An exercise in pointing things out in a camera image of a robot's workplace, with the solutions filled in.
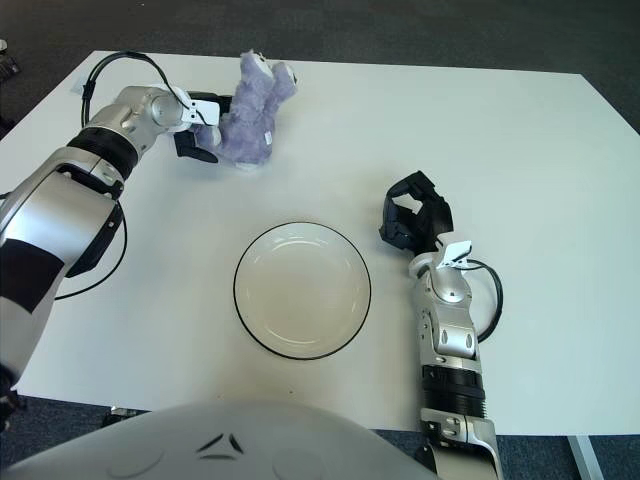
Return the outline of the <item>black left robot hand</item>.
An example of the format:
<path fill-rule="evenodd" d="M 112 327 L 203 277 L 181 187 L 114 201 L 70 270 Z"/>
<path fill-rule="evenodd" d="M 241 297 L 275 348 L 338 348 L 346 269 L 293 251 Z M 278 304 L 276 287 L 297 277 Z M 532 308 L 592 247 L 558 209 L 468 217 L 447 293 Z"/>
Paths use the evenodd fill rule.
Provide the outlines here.
<path fill-rule="evenodd" d="M 206 122 L 203 123 L 195 114 L 195 123 L 187 130 L 173 134 L 177 155 L 217 163 L 215 152 L 222 142 L 218 122 L 223 114 L 230 111 L 232 96 L 198 91 L 186 92 L 186 95 L 190 98 L 191 109 L 201 112 Z"/>

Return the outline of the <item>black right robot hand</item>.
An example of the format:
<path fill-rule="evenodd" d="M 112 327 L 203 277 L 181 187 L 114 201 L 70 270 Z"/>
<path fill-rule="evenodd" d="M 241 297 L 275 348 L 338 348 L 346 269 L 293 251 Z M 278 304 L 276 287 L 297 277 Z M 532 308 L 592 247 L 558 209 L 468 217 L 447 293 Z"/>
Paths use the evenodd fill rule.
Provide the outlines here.
<path fill-rule="evenodd" d="M 409 195 L 421 203 L 417 213 L 394 202 L 394 198 L 403 195 Z M 412 173 L 387 191 L 379 235 L 389 245 L 409 250 L 414 255 L 435 252 L 438 236 L 453 230 L 449 204 L 436 192 L 434 183 L 422 171 Z"/>

